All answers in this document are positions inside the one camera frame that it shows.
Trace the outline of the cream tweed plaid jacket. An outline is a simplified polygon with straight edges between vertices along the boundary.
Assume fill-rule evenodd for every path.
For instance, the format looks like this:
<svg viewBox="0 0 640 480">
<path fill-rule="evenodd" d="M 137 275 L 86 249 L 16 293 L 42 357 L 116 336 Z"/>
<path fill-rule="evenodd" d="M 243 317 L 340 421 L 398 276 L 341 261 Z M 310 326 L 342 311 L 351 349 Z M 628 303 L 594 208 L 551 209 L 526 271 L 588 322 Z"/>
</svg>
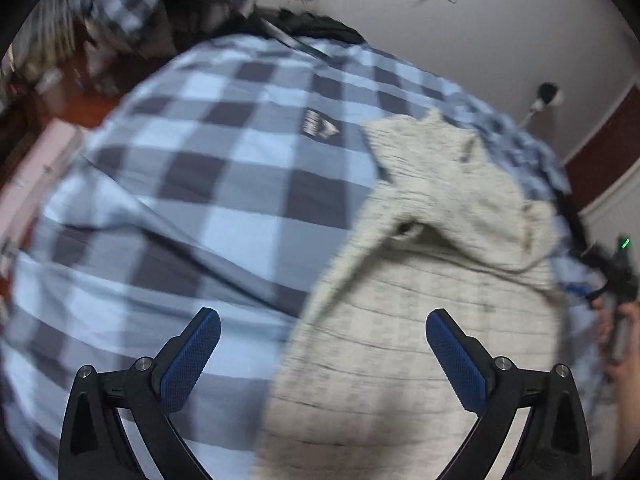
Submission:
<svg viewBox="0 0 640 480">
<path fill-rule="evenodd" d="M 555 211 L 438 110 L 364 127 L 384 176 L 314 285 L 267 402 L 256 479 L 434 479 L 473 426 L 425 339 L 444 309 L 546 370 L 562 298 Z"/>
</svg>

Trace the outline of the white louvred door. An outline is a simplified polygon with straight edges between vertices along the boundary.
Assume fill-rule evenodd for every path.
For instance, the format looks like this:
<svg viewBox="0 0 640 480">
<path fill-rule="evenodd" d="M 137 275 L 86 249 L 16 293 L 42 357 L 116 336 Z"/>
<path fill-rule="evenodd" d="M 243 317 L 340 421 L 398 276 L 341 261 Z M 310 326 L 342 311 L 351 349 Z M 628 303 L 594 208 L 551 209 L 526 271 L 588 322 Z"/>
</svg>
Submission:
<svg viewBox="0 0 640 480">
<path fill-rule="evenodd" d="M 634 263 L 639 262 L 639 175 L 616 185 L 582 212 L 588 238 L 608 249 L 617 247 L 620 236 L 630 239 L 627 249 Z"/>
</svg>

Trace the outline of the pink padded bench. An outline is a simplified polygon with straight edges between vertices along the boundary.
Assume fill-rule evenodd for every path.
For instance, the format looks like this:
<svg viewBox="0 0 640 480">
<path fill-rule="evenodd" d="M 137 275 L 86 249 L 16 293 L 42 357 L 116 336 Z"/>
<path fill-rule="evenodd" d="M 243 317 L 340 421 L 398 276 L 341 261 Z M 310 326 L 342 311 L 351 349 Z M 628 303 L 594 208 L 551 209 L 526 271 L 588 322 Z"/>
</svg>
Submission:
<svg viewBox="0 0 640 480">
<path fill-rule="evenodd" d="M 87 128 L 53 119 L 1 191 L 1 252 L 17 247 L 42 201 L 84 147 Z"/>
</svg>

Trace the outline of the checked window curtain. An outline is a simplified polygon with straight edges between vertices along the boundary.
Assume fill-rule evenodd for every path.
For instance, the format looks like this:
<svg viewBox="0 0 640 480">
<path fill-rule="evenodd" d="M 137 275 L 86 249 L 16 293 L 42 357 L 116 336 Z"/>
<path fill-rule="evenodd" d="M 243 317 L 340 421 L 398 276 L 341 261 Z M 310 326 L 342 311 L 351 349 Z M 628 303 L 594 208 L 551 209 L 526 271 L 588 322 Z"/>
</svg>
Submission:
<svg viewBox="0 0 640 480">
<path fill-rule="evenodd" d="M 35 80 L 75 52 L 73 0 L 39 0 L 14 37 L 14 70 Z"/>
</svg>

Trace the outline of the blue checked bed cover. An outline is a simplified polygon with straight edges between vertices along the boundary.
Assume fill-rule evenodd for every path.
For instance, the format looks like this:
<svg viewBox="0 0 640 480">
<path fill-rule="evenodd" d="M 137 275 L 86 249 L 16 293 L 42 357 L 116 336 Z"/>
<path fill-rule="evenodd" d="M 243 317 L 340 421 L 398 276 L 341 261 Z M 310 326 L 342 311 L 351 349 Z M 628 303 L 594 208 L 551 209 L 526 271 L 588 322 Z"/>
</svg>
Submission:
<svg viewBox="0 0 640 480">
<path fill-rule="evenodd" d="M 477 133 L 530 200 L 550 203 L 562 308 L 558 355 L 586 400 L 594 317 L 570 286 L 555 154 L 457 84 L 366 44 L 207 40 L 138 84 L 90 134 L 16 259 L 1 339 L 3 415 L 39 479 L 58 446 L 79 367 L 128 368 L 215 309 L 218 348 L 174 416 L 216 479 L 253 469 L 270 389 L 314 285 L 384 176 L 367 122 L 430 110 Z"/>
</svg>

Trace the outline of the white round wall lamp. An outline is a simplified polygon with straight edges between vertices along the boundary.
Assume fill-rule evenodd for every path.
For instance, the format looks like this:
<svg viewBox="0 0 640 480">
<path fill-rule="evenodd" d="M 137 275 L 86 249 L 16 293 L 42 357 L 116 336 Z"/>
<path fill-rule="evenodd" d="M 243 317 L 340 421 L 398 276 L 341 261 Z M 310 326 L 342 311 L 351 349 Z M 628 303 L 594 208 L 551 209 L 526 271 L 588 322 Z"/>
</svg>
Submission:
<svg viewBox="0 0 640 480">
<path fill-rule="evenodd" d="M 558 84 L 545 81 L 537 89 L 536 99 L 518 126 L 524 129 L 530 121 L 547 108 L 558 107 L 563 103 L 564 92 Z"/>
</svg>

